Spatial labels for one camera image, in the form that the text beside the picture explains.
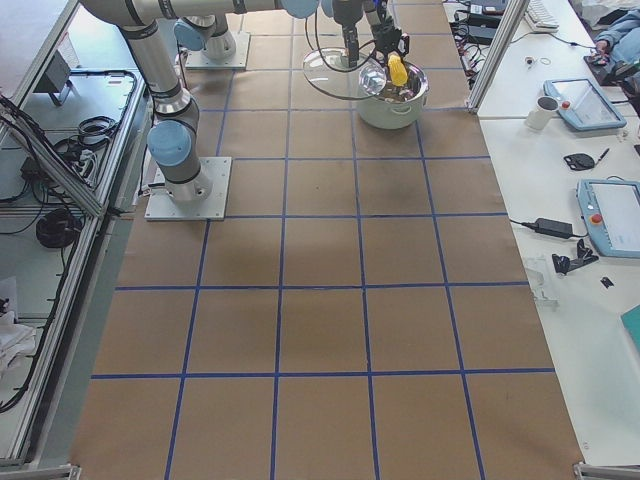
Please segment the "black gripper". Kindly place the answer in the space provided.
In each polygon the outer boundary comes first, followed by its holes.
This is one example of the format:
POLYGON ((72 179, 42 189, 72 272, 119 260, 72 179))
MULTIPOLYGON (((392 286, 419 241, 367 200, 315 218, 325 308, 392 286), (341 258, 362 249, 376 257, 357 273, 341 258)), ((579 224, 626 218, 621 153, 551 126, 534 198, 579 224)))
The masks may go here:
POLYGON ((342 28, 349 68, 355 68, 358 62, 356 24, 362 17, 363 6, 361 0, 333 0, 333 18, 342 28))
POLYGON ((410 37, 396 24, 387 1, 365 1, 364 14, 375 44, 375 52, 385 60, 391 54, 404 59, 409 53, 410 37))

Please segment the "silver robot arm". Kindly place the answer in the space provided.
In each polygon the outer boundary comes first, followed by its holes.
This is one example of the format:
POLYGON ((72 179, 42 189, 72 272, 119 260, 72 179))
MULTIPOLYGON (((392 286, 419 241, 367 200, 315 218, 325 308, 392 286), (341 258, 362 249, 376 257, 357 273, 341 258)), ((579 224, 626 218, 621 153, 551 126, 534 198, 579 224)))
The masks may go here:
POLYGON ((157 20, 199 17, 197 32, 218 32, 219 16, 284 10, 294 18, 315 14, 318 1, 84 1, 96 18, 120 30, 154 101, 159 123, 147 136, 147 147, 176 202, 207 198, 213 181, 196 152, 199 107, 176 73, 158 33, 157 20))
MULTIPOLYGON (((362 18, 367 19, 373 35, 372 57, 380 57, 387 63, 409 53, 410 38, 395 24, 385 1, 276 1, 274 8, 299 19, 306 19, 321 9, 341 26, 351 68, 358 65, 360 58, 357 23, 362 18)), ((174 35, 179 45, 190 51, 205 50, 214 59, 229 56, 236 48, 225 13, 181 17, 174 25, 174 35)))

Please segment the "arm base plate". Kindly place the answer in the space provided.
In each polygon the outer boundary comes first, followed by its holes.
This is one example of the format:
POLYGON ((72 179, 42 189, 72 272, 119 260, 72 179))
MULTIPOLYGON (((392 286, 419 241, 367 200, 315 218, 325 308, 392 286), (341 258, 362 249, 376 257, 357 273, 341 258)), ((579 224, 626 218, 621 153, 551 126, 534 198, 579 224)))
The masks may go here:
POLYGON ((251 35, 226 31, 211 37, 200 51, 188 51, 186 68, 190 70, 245 70, 251 35))
POLYGON ((223 220, 232 169, 231 157, 200 157, 200 172, 191 182, 166 182, 156 169, 145 219, 149 221, 223 220))

